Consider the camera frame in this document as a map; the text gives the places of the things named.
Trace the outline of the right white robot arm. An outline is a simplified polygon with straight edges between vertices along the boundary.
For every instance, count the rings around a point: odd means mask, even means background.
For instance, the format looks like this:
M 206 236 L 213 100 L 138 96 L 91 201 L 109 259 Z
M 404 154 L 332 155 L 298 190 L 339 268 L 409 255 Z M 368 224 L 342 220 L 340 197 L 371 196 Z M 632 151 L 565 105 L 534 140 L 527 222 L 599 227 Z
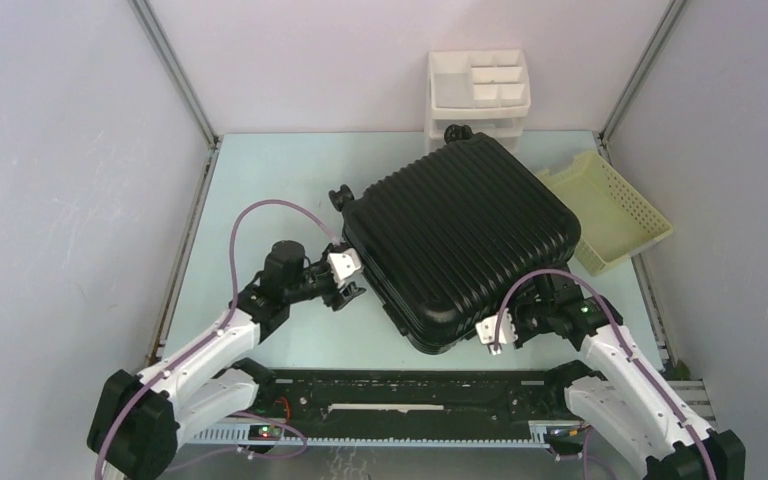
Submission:
M 576 360 L 554 369 L 541 392 L 545 411 L 573 414 L 595 429 L 642 479 L 742 479 L 746 447 L 698 414 L 640 352 L 617 311 L 591 285 L 560 269 L 539 269 L 503 297 L 494 329 L 521 345 L 554 333 Z

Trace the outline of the black ribbed hard-shell suitcase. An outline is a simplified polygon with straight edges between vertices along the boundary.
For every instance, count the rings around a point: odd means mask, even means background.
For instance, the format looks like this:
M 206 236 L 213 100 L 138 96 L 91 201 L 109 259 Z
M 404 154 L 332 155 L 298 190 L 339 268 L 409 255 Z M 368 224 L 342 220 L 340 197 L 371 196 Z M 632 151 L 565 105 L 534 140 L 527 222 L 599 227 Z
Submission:
M 582 235 L 576 214 L 483 133 L 329 198 L 385 312 L 428 355 L 472 336 L 525 274 L 565 265 Z

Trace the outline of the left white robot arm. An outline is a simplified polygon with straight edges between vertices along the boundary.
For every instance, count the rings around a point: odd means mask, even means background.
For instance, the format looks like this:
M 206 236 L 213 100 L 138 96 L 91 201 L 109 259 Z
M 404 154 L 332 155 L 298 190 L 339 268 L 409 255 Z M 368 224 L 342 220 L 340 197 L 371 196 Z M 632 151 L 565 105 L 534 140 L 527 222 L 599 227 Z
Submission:
M 220 419 L 271 412 L 271 373 L 247 353 L 286 322 L 292 305 L 320 299 L 338 311 L 363 294 L 351 280 L 362 269 L 345 243 L 328 245 L 316 262 L 298 242 L 275 243 L 263 268 L 206 330 L 168 358 L 106 380 L 87 437 L 96 477 L 112 466 L 130 479 L 156 479 L 185 443 Z

